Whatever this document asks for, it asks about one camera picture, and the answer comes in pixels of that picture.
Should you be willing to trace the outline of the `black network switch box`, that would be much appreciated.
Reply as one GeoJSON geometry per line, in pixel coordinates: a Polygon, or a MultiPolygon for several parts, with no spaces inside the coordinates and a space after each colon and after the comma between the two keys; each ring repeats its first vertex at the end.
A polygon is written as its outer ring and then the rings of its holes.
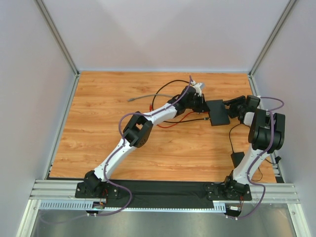
{"type": "Polygon", "coordinates": [[[229,125],[230,119],[223,100],[206,101],[209,108],[209,117],[212,126],[229,125]]]}

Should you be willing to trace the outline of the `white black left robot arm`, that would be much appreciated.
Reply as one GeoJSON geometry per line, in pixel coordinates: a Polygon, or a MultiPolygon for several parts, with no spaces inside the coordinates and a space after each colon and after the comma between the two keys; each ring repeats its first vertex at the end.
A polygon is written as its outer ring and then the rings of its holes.
{"type": "Polygon", "coordinates": [[[124,115],[131,116],[125,128],[121,128],[123,119],[119,121],[118,130],[121,135],[116,148],[94,170],[85,174],[83,182],[77,184],[75,197],[77,198],[102,198],[107,189],[107,184],[118,165],[135,149],[142,147],[147,142],[154,126],[165,120],[173,119],[184,113],[186,109],[203,112],[202,89],[203,82],[191,82],[181,92],[178,98],[170,99],[162,107],[148,113],[134,112],[124,115]]]}

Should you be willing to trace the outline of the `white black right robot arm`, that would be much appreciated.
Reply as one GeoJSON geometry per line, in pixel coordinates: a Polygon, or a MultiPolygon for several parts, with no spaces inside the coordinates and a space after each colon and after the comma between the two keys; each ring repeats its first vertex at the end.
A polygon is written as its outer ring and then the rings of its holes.
{"type": "Polygon", "coordinates": [[[275,99],[281,102],[279,107],[263,110],[259,108],[261,99],[266,99],[266,96],[247,95],[224,101],[228,116],[238,118],[240,124],[250,127],[248,151],[231,154],[234,169],[225,178],[223,189],[229,199],[242,199],[250,192],[249,184],[253,184],[251,179],[255,171],[268,155],[279,150],[284,143],[285,115],[273,113],[282,108],[284,102],[275,99]]]}

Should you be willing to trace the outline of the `black power adapter brick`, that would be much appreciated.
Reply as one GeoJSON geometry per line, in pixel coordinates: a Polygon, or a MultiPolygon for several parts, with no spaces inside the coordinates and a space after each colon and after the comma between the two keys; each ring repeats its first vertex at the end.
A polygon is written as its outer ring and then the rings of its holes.
{"type": "Polygon", "coordinates": [[[245,156],[244,152],[233,152],[231,154],[231,159],[232,159],[234,168],[238,167],[238,165],[241,163],[244,156],[245,156]]]}

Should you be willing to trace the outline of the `right aluminium frame post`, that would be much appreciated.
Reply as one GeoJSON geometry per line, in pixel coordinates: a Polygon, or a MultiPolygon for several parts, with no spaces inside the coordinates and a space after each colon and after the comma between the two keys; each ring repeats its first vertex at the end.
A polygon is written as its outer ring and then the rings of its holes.
{"type": "Polygon", "coordinates": [[[279,35],[280,31],[282,30],[287,18],[291,14],[293,8],[295,7],[297,0],[288,0],[287,4],[282,11],[280,17],[278,18],[275,26],[273,27],[270,35],[268,36],[263,48],[261,49],[258,57],[256,58],[251,70],[249,71],[248,75],[250,78],[253,78],[256,71],[258,70],[259,66],[261,65],[262,61],[264,60],[265,56],[269,52],[271,46],[275,42],[277,36],[279,35]]]}

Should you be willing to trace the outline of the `aluminium frame post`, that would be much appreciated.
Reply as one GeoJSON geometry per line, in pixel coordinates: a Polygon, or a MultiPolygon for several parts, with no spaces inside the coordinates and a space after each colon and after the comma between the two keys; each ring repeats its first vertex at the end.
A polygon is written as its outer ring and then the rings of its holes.
{"type": "Polygon", "coordinates": [[[293,8],[295,7],[297,0],[288,0],[287,4],[282,11],[280,17],[278,18],[275,26],[273,27],[270,35],[268,36],[263,48],[261,49],[258,57],[256,58],[251,70],[249,71],[248,75],[250,78],[253,78],[256,71],[258,70],[259,66],[261,65],[262,61],[264,60],[265,56],[269,52],[271,46],[275,42],[277,36],[279,35],[280,31],[282,30],[287,18],[291,14],[293,8]]]}
{"type": "Polygon", "coordinates": [[[70,66],[72,72],[77,76],[79,75],[79,70],[73,60],[73,58],[71,57],[55,23],[54,20],[52,19],[52,16],[46,6],[46,4],[44,3],[43,0],[34,0],[36,6],[38,7],[44,21],[46,22],[52,36],[54,37],[56,43],[58,44],[58,47],[60,48],[64,58],[66,59],[68,65],[70,66]]]}

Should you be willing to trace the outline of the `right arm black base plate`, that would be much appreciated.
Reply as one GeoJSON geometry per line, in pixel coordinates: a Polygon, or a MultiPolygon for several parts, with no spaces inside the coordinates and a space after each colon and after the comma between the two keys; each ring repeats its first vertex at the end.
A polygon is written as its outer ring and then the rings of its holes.
{"type": "Polygon", "coordinates": [[[208,200],[233,200],[251,201],[251,191],[249,185],[240,183],[206,183],[203,186],[208,200]]]}

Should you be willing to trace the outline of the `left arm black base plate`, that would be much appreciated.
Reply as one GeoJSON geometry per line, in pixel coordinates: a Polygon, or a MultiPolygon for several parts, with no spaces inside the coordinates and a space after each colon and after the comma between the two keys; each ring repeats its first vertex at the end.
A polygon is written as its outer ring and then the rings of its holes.
{"type": "Polygon", "coordinates": [[[124,195],[118,187],[107,182],[101,182],[93,191],[88,188],[84,182],[78,183],[75,192],[75,198],[109,198],[118,199],[124,195]]]}

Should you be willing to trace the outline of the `left aluminium frame post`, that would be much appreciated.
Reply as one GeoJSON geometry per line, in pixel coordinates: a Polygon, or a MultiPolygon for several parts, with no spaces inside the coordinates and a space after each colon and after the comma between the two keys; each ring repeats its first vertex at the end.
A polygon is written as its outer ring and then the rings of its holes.
{"type": "Polygon", "coordinates": [[[72,72],[77,76],[79,75],[79,70],[73,60],[73,58],[71,57],[55,23],[54,20],[52,19],[52,16],[46,6],[46,4],[44,3],[43,0],[34,0],[36,6],[38,7],[44,21],[46,22],[52,36],[54,37],[56,43],[58,44],[58,47],[60,48],[64,58],[66,59],[68,65],[70,66],[72,72]]]}

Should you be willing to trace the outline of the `aluminium front frame rail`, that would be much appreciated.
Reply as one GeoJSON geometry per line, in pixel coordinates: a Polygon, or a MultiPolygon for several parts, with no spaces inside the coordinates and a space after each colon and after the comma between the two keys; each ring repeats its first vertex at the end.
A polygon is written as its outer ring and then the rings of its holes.
{"type": "MultiPolygon", "coordinates": [[[[36,180],[29,199],[74,200],[80,180],[36,180]]],[[[266,192],[262,203],[299,204],[294,184],[265,183],[266,192]]]]}

